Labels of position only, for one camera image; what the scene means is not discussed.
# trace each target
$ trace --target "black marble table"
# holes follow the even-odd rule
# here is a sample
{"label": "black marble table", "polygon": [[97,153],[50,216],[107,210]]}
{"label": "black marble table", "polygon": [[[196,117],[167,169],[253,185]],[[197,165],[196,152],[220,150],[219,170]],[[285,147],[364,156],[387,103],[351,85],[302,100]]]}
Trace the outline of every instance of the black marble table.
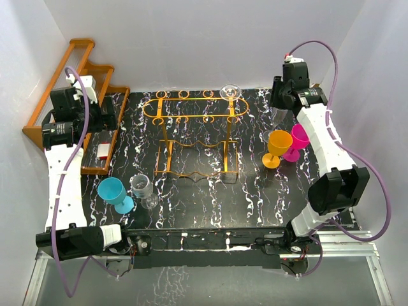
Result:
{"label": "black marble table", "polygon": [[[168,93],[172,98],[178,92]],[[214,228],[249,226],[285,226],[296,217],[307,204],[307,190],[318,178],[318,165],[312,147],[301,150],[297,163],[281,161],[276,170],[266,169],[261,158],[266,153],[262,133],[271,126],[268,89],[248,89],[242,97],[250,109],[236,125],[231,138],[236,140],[238,149],[238,180],[234,175],[215,178],[195,176],[178,178],[171,174],[154,177],[159,139],[163,134],[152,119],[143,115],[142,106],[156,97],[155,92],[132,93],[120,124],[120,134],[111,161],[109,176],[121,179],[127,193],[132,196],[135,208],[126,215],[115,209],[98,196],[97,186],[107,176],[82,176],[82,192],[85,216],[89,225],[104,225],[124,221],[129,228]],[[190,92],[190,97],[202,97],[202,92]],[[166,102],[164,110],[177,115],[224,112],[227,102],[216,100],[176,103]],[[166,128],[169,138],[188,144],[201,140],[218,143],[225,138],[220,128],[222,119],[204,124],[202,120],[191,119],[177,123],[168,119]],[[296,119],[289,112],[279,129],[291,131]],[[95,137],[94,142],[103,142]],[[230,145],[229,163],[235,160],[234,145]],[[223,166],[222,147],[214,149],[197,145],[191,149],[175,147],[171,168],[189,173],[194,170],[212,173]],[[144,173],[154,179],[159,205],[147,211],[140,200],[132,195],[130,180],[133,175]],[[356,226],[349,212],[339,215],[346,226]]]}

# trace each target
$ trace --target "wire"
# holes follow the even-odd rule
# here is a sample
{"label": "wire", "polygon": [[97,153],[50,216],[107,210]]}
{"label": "wire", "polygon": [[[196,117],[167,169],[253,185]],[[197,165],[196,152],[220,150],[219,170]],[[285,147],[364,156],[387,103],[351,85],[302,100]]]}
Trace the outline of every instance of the wire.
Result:
{"label": "wire", "polygon": [[[74,75],[74,77],[76,78],[76,80],[79,82],[79,84],[81,86],[81,89],[82,89],[82,92],[86,92],[84,83],[81,81],[81,78],[80,78],[79,74],[75,71],[74,68],[72,68],[71,66],[66,66],[64,71],[65,71],[65,74],[67,76],[69,76],[69,72],[71,72]],[[80,137],[80,139],[78,141],[78,144],[75,147],[75,149],[72,152],[69,159],[67,160],[63,171],[68,170],[72,160],[75,158],[76,154],[78,153],[79,149],[81,148],[81,146],[82,146],[82,144],[84,142],[85,136],[87,134],[88,124],[89,124],[89,101],[88,101],[88,97],[87,97],[86,94],[84,94],[84,104],[85,104],[84,128],[82,130],[82,134],[81,134],[81,137]],[[71,297],[74,296],[75,292],[77,291],[78,283],[79,283],[79,280],[81,278],[82,272],[83,272],[86,264],[88,263],[88,261],[90,259],[93,260],[93,262],[95,262],[97,265],[99,265],[105,271],[107,271],[110,275],[113,275],[114,277],[118,277],[119,275],[116,274],[115,272],[107,269],[107,267],[105,267],[102,263],[100,263],[98,260],[96,260],[92,256],[88,256],[87,259],[82,264],[82,266],[81,266],[81,268],[80,268],[80,270],[78,272],[78,275],[76,277],[76,281],[75,281],[72,292],[69,290],[68,282],[67,282],[64,270],[62,269],[61,262],[59,260],[58,248],[57,248],[57,237],[56,237],[57,235],[56,235],[56,232],[55,232],[55,228],[57,226],[57,213],[58,213],[58,206],[59,206],[59,195],[61,194],[62,183],[64,182],[65,175],[66,175],[65,173],[62,173],[60,178],[59,178],[59,181],[58,181],[57,194],[56,194],[56,197],[55,197],[54,213],[52,215],[51,244],[52,244],[52,252],[54,254],[55,264],[57,266],[59,275],[60,275],[62,283],[64,285],[65,293],[69,298],[71,298]]]}
{"label": "wire", "polygon": [[293,269],[292,269],[290,266],[288,266],[287,264],[281,263],[281,265],[282,265],[282,266],[285,266],[286,268],[288,268],[289,270],[291,270],[292,273],[293,273],[293,275],[296,275],[296,274],[297,274],[297,273],[296,273],[295,271],[293,271]]}
{"label": "wire", "polygon": [[303,248],[303,251],[302,251],[302,254],[300,255],[300,257],[299,257],[299,258],[296,258],[295,261],[302,261],[302,260],[304,260],[305,257],[306,257],[306,253],[307,253],[308,250],[309,250],[309,246],[306,245],[306,246]]}
{"label": "wire", "polygon": [[130,272],[133,269],[133,264],[135,263],[135,255],[136,255],[136,248],[135,248],[135,251],[133,251],[131,253],[131,255],[130,255],[130,266],[129,266],[129,268],[125,272],[123,272],[119,277],[122,277],[123,275],[125,275],[126,273]]}
{"label": "wire", "polygon": [[[330,110],[330,108],[332,107],[332,103],[333,103],[333,95],[334,95],[334,90],[336,88],[336,84],[337,84],[337,75],[338,75],[338,62],[337,62],[337,57],[335,55],[335,52],[333,51],[333,49],[327,45],[326,43],[324,43],[323,41],[319,41],[319,40],[309,40],[309,41],[305,41],[299,45],[297,45],[295,48],[293,48],[289,54],[292,54],[295,50],[297,50],[298,48],[300,48],[303,45],[306,45],[307,43],[319,43],[320,45],[325,46],[331,53],[331,56],[333,57],[333,61],[334,61],[334,78],[333,78],[333,84],[331,85],[331,89],[330,89],[330,95],[329,95],[329,100],[327,103],[327,109]],[[331,136],[331,138],[333,140],[336,139],[335,135],[333,134],[332,129],[329,127],[331,118],[330,118],[330,113],[326,112],[326,117],[325,117],[325,121],[326,121],[326,129],[329,133],[329,135]],[[386,218],[385,218],[385,222],[384,225],[382,226],[382,228],[380,229],[380,231],[370,237],[370,238],[361,238],[361,237],[357,237],[356,235],[353,235],[351,233],[349,233],[345,228],[343,228],[339,223],[337,223],[334,219],[330,219],[330,223],[335,225],[340,231],[342,231],[343,233],[345,233],[347,236],[357,240],[357,241],[361,241],[361,242],[371,242],[374,241],[380,237],[382,237],[384,235],[384,233],[386,232],[386,230],[388,229],[388,226],[390,225],[391,222],[391,198],[390,198],[390,194],[388,192],[388,189],[386,187],[385,181],[383,180],[383,178],[381,177],[381,174],[374,168],[374,166],[372,164],[370,164],[369,161],[367,161],[364,157],[360,156],[357,153],[354,153],[352,150],[348,149],[347,147],[345,147],[344,145],[342,145],[338,140],[335,140],[335,143],[343,150],[345,150],[346,152],[348,152],[350,155],[354,156],[355,158],[359,159],[361,162],[363,162],[371,171],[372,173],[374,173],[374,175],[377,177],[378,182],[380,183],[382,192],[384,193],[384,197],[385,197],[385,203],[386,203]]]}
{"label": "wire", "polygon": [[325,226],[324,223],[320,224],[320,225],[313,231],[313,233],[312,233],[312,232],[309,233],[309,238],[310,238],[314,243],[316,243],[316,244],[319,246],[320,256],[319,256],[319,260],[317,261],[317,263],[316,263],[316,265],[313,267],[313,269],[311,269],[310,271],[305,272],[304,274],[302,274],[302,276],[308,276],[308,275],[312,274],[313,272],[315,272],[315,271],[317,270],[317,268],[319,268],[319,266],[320,266],[320,264],[321,264],[321,261],[323,260],[323,247],[321,246],[320,241],[319,241],[318,239],[316,239],[316,238],[313,237],[313,235],[314,235],[318,230],[320,230],[323,226]]}

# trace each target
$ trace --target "magenta wine glass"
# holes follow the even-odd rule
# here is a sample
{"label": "magenta wine glass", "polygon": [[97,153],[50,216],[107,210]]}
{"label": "magenta wine glass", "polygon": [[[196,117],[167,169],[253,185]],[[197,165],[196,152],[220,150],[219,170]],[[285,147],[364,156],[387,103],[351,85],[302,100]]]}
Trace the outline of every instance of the magenta wine glass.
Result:
{"label": "magenta wine glass", "polygon": [[301,124],[295,124],[292,128],[291,132],[292,138],[293,138],[293,143],[289,150],[282,155],[282,157],[294,163],[295,161],[299,160],[300,153],[299,150],[304,149],[307,147],[307,145],[310,143],[309,137],[306,134],[305,129]]}

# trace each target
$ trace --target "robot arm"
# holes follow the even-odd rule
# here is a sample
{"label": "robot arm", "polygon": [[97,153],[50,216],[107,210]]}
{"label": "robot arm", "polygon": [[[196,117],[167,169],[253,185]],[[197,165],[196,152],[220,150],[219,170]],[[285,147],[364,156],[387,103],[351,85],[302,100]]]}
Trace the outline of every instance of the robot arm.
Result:
{"label": "robot arm", "polygon": [[[49,210],[45,232],[36,235],[37,246],[53,256],[51,248],[51,226],[54,214],[57,186],[62,173],[64,183],[59,195],[56,234],[60,260],[77,258],[86,255],[100,254],[105,248],[116,245],[125,248],[123,231],[119,224],[87,227],[87,220],[82,207],[81,165],[84,149],[80,148],[71,161],[68,169],[64,167],[78,145],[84,127],[84,100],[80,86],[73,75],[67,77],[72,85],[56,89],[50,93],[54,109],[54,122],[43,123],[43,146],[48,162],[50,190]],[[97,133],[103,129],[117,129],[117,119],[113,110],[112,99],[105,101],[107,113],[102,114],[94,90],[95,80],[92,76],[81,76],[86,95],[90,101],[90,116],[87,132]]]}
{"label": "robot arm", "polygon": [[[285,58],[283,78],[274,78],[270,104],[293,111],[309,137],[319,164],[320,179],[309,188],[309,202],[290,222],[296,237],[306,237],[320,224],[357,205],[370,175],[365,167],[357,167],[327,132],[327,99],[320,87],[310,87],[303,59]],[[341,142],[331,122],[330,128]]]}

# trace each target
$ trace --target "glass base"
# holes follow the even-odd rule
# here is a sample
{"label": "glass base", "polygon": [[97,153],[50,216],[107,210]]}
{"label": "glass base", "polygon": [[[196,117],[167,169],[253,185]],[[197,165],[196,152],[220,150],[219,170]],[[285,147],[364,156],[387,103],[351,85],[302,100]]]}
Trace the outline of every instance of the glass base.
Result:
{"label": "glass base", "polygon": [[126,196],[122,203],[115,205],[115,210],[118,214],[124,215],[129,213],[133,207],[135,207],[133,199],[130,196]]}
{"label": "glass base", "polygon": [[289,151],[287,151],[285,154],[283,154],[282,157],[285,160],[290,161],[291,163],[294,163],[295,161],[299,160],[300,153],[296,149],[289,149]]}
{"label": "glass base", "polygon": [[159,204],[159,196],[156,193],[152,193],[149,197],[142,199],[140,204],[144,209],[153,209]]}
{"label": "glass base", "polygon": [[262,157],[262,163],[265,167],[269,168],[269,169],[275,169],[278,168],[278,166],[280,165],[281,160],[279,159],[279,157],[277,156],[272,156],[271,153],[266,153],[263,157]]}
{"label": "glass base", "polygon": [[[220,127],[225,133],[227,133],[228,121],[225,117],[222,118]],[[237,128],[237,124],[235,123],[235,119],[232,119],[232,123],[229,128],[229,132],[232,134],[232,132],[234,132],[236,128]]]}

